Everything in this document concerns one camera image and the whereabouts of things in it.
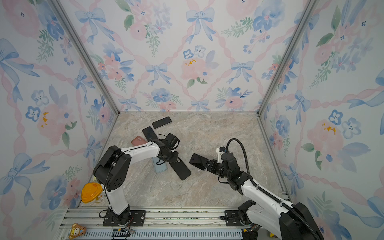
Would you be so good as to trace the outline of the black phone case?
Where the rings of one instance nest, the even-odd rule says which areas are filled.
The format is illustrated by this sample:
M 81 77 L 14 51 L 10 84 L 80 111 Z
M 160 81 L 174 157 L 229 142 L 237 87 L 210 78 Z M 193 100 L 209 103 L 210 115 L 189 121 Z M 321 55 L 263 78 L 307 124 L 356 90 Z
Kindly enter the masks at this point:
M 190 169 L 180 158 L 178 158 L 176 162 L 170 163 L 170 166 L 182 181 L 186 180 L 192 174 Z

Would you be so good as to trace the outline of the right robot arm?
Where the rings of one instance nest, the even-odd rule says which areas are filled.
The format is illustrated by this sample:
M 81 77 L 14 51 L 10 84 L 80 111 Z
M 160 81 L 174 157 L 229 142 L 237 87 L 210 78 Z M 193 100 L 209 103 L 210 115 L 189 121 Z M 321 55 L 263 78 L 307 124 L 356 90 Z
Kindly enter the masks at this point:
M 227 179 L 230 187 L 248 198 L 238 208 L 242 224 L 265 228 L 281 240 L 322 240 L 324 237 L 308 208 L 279 198 L 242 171 L 233 153 L 217 149 L 218 160 L 193 154 L 190 164 L 219 178 Z

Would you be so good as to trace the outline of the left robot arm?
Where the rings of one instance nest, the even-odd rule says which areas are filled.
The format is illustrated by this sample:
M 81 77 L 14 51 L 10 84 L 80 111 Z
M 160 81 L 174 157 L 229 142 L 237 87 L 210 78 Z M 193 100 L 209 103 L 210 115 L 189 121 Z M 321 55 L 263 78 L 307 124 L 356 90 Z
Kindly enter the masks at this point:
M 169 163 L 181 180 L 191 175 L 191 171 L 183 163 L 176 151 L 180 140 L 173 134 L 168 134 L 165 139 L 153 140 L 143 145 L 132 148 L 119 148 L 111 146 L 93 170 L 93 175 L 102 186 L 109 206 L 103 217 L 104 227 L 142 226 L 145 211 L 132 212 L 128 204 L 123 184 L 131 164 L 150 158 Z

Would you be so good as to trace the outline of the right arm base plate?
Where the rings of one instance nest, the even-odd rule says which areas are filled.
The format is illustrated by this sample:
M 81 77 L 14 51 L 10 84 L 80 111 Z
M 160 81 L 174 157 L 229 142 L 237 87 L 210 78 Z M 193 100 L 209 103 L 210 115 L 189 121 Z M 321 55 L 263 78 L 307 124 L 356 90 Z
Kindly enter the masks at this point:
M 226 210 L 222 219 L 227 227 L 246 227 L 251 223 L 246 212 L 242 210 Z

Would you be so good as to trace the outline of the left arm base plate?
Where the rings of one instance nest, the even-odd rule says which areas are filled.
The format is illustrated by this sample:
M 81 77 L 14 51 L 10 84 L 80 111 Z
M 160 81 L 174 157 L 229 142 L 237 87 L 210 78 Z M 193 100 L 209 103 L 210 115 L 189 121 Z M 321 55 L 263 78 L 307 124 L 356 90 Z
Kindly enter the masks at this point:
M 126 210 L 117 215 L 108 209 L 103 217 L 104 227 L 142 227 L 146 218 L 145 210 Z

